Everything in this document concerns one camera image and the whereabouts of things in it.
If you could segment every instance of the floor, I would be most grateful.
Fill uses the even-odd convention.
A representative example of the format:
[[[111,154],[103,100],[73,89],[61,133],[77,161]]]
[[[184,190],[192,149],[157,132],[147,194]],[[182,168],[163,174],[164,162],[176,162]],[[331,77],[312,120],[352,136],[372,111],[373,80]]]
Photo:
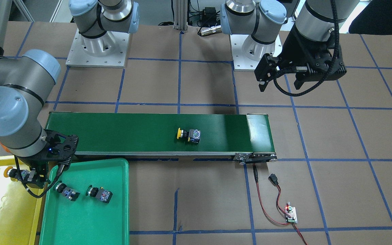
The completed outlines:
[[[7,56],[38,48],[63,67],[39,115],[43,125],[51,110],[266,113],[280,158],[258,165],[269,214],[282,221],[267,180],[276,173],[280,202],[297,208],[308,244],[392,244],[392,36],[341,35],[347,75],[290,98],[272,83],[260,93],[251,72],[233,71],[224,34],[140,26],[123,70],[65,67],[75,31],[71,23],[9,23]],[[293,82],[279,79],[286,89]],[[163,160],[130,161],[132,245],[302,244],[292,227],[265,219],[250,167]]]

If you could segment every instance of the robotic arm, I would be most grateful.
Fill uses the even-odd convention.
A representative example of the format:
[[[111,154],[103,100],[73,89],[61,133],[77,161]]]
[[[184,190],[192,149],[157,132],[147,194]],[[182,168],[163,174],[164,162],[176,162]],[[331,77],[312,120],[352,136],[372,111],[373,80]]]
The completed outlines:
[[[260,90],[274,81],[282,93],[301,96],[317,88],[325,80],[336,80],[346,74],[339,45],[339,26],[348,18],[359,0],[307,0],[288,34],[278,57],[265,54],[255,69]],[[318,81],[310,89],[297,94],[289,93],[276,82],[286,73],[296,73],[294,86],[300,89],[304,82]]]
[[[0,17],[6,17],[0,20],[0,143],[31,170],[21,174],[12,169],[8,176],[32,188],[43,188],[48,181],[48,162],[57,162],[60,175],[70,166],[78,137],[44,130],[37,120],[60,74],[57,60],[41,50],[29,50],[20,59],[1,56],[8,3],[0,1]]]
[[[131,0],[70,0],[69,9],[84,51],[94,57],[114,52],[117,41],[111,31],[135,33],[138,29],[138,3]]]
[[[275,52],[276,37],[285,23],[287,10],[277,0],[227,0],[221,8],[224,34],[247,34],[242,50],[246,57],[259,61],[263,54]]]

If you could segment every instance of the green tray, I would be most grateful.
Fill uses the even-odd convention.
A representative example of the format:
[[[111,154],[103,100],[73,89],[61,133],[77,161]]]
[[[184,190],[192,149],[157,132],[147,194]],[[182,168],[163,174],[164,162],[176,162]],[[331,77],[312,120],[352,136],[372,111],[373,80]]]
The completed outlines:
[[[50,179],[56,167],[50,172]],[[40,245],[129,245],[129,172],[125,159],[73,163],[60,179],[80,192],[70,201],[54,188],[46,194]],[[87,197],[89,185],[113,192],[109,203]]]

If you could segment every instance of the plastic tray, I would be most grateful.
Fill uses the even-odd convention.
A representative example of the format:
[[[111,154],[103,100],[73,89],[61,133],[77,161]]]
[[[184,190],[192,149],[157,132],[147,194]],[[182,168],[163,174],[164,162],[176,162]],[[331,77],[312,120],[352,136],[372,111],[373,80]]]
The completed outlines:
[[[42,199],[31,197],[20,182],[3,176],[14,157],[0,157],[0,244],[33,245]],[[21,169],[28,167],[21,164]],[[31,189],[35,194],[42,190]]]
[[[50,179],[55,173],[53,168]],[[59,180],[80,196],[70,201],[55,189],[48,191],[39,244],[129,244],[129,172],[125,159],[72,163]],[[110,202],[86,196],[89,185],[113,192]]]

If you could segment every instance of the yellow tray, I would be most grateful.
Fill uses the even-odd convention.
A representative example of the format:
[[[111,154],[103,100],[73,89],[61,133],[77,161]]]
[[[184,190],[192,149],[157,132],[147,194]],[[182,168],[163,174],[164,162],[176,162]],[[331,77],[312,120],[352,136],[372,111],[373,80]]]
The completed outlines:
[[[34,245],[42,199],[31,197],[20,182],[5,178],[7,166],[16,167],[13,156],[0,157],[0,245]]]

